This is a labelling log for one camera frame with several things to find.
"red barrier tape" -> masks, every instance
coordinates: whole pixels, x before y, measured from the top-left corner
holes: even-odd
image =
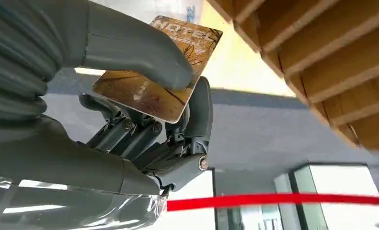
[[[207,207],[238,207],[244,205],[266,204],[301,204],[301,203],[348,203],[361,205],[379,205],[379,197],[361,195],[331,194],[255,194],[225,195],[209,198],[169,200],[168,211],[179,211]]]

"wooden slat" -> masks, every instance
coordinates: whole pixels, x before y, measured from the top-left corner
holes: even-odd
[[[379,76],[379,28],[315,63],[300,75],[312,103]]]
[[[378,26],[379,0],[340,1],[281,45],[283,71],[301,71]]]
[[[379,150],[379,113],[351,123],[360,143],[368,150]]]
[[[233,23],[234,30],[255,51],[260,51],[260,42],[257,36],[257,22],[252,13],[243,23]]]
[[[234,15],[232,0],[207,0],[209,4],[223,17],[230,22]]]
[[[327,113],[323,106],[323,103],[310,104],[310,112],[325,126],[329,126]],[[351,147],[357,147],[360,145],[356,134],[350,128],[348,124],[344,124],[337,127],[331,127],[332,131],[346,142]]]
[[[244,22],[265,0],[233,0],[234,20]]]
[[[323,102],[332,126],[379,113],[379,77]]]
[[[329,126],[329,120],[322,103],[310,104],[310,112],[325,126]]]
[[[284,73],[281,68],[281,63],[279,62],[278,54],[275,51],[266,53],[260,51],[261,59],[280,77],[284,77]]]
[[[308,99],[306,97],[302,79],[299,75],[295,75],[292,78],[285,79],[285,83],[295,93],[295,95],[299,98],[299,100],[302,103],[308,104]]]
[[[338,0],[298,0],[287,11],[259,30],[263,50],[269,52],[301,30]]]
[[[351,147],[359,147],[361,145],[356,134],[347,124],[338,127],[332,127],[332,131]]]

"robotic finger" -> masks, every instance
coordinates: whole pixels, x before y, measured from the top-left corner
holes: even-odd
[[[133,163],[156,178],[161,189],[178,191],[208,168],[212,122],[210,86],[201,77],[179,122],[166,124],[167,141],[150,148]]]

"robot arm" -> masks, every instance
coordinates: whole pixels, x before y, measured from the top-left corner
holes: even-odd
[[[71,141],[42,115],[46,83],[77,66],[137,70],[171,89],[193,76],[167,35],[122,13],[88,0],[0,0],[0,175],[158,194],[130,161]]]

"light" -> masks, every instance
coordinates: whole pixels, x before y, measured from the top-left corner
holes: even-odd
[[[19,184],[19,187],[68,190],[68,186],[64,184],[51,184],[51,183],[43,183],[40,181],[31,181],[31,180],[22,180]]]
[[[75,68],[75,72],[77,72],[79,74],[85,74],[85,75],[102,76],[106,72],[106,70],[87,69],[87,68]]]
[[[51,210],[57,208],[63,208],[65,206],[60,205],[38,205],[38,206],[28,206],[28,207],[9,207],[6,208],[3,213],[22,213],[22,212],[33,212],[33,211],[42,211],[42,210]]]
[[[92,227],[92,226],[96,226],[96,225],[101,225],[101,224],[105,224],[106,221],[107,221],[107,218],[104,218],[104,219],[100,219],[98,221],[92,222],[90,224],[86,224],[85,226]]]
[[[93,226],[93,227],[86,227],[86,228],[78,228],[78,229],[69,229],[69,230],[96,230],[96,229],[105,229],[105,228],[110,228],[110,227],[118,227],[118,226],[123,226],[127,224],[134,224],[139,222],[138,219],[132,219],[129,221],[124,221],[124,222],[112,222],[106,225],[101,225],[101,226]]]

